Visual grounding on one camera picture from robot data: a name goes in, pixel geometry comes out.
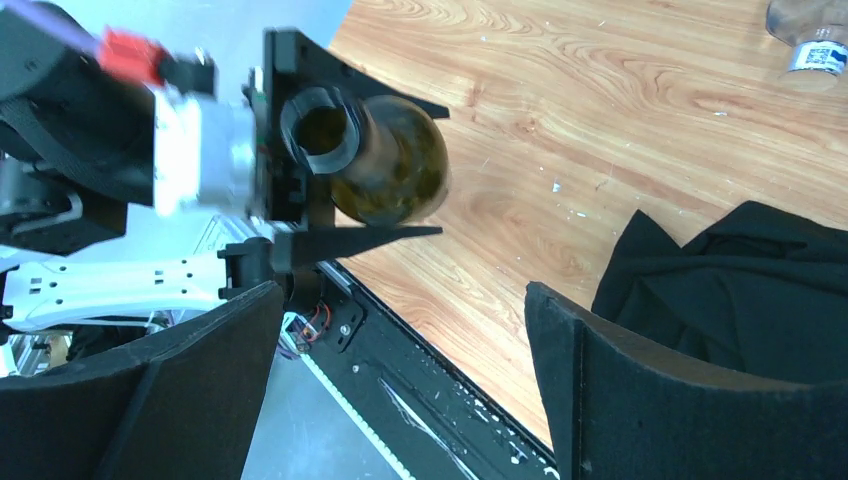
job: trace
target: metal bracket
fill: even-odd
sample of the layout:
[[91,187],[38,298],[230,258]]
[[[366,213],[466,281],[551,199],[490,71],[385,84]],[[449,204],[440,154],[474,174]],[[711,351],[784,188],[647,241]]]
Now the metal bracket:
[[218,298],[231,300],[251,288],[274,279],[271,270],[271,241],[265,237],[230,243],[218,251],[226,265],[227,286],[218,289]]
[[324,339],[328,345],[339,353],[345,349],[353,341],[359,327],[365,322],[365,317],[368,315],[367,310],[357,301],[358,289],[351,291],[350,296],[343,292],[335,283],[325,292],[325,302],[333,305],[333,322],[330,326],[330,331],[327,332]]

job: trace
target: black mounting plate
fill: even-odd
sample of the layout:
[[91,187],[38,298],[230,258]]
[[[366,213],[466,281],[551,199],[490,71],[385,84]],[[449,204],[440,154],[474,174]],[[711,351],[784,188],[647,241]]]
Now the black mounting plate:
[[[331,269],[326,301],[340,313],[310,357],[413,477],[557,478],[550,449],[344,267]],[[350,303],[365,317],[340,351]]]

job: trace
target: red connector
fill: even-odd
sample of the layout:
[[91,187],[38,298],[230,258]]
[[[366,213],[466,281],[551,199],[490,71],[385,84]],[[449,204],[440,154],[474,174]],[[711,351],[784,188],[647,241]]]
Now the red connector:
[[106,29],[97,52],[100,68],[133,83],[164,86],[159,64],[170,55],[162,45],[138,35]]

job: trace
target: plastic water bottle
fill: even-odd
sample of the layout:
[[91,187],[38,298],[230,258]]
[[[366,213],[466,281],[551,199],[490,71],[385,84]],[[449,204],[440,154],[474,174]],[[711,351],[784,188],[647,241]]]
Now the plastic water bottle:
[[772,0],[766,28],[795,49],[782,83],[817,92],[836,86],[848,62],[848,0]]

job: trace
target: black cloth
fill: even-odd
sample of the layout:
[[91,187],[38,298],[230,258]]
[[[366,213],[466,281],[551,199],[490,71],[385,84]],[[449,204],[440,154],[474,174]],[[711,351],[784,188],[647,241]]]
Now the black cloth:
[[848,378],[848,232],[746,202],[682,248],[644,213],[592,311],[686,355],[763,377]]

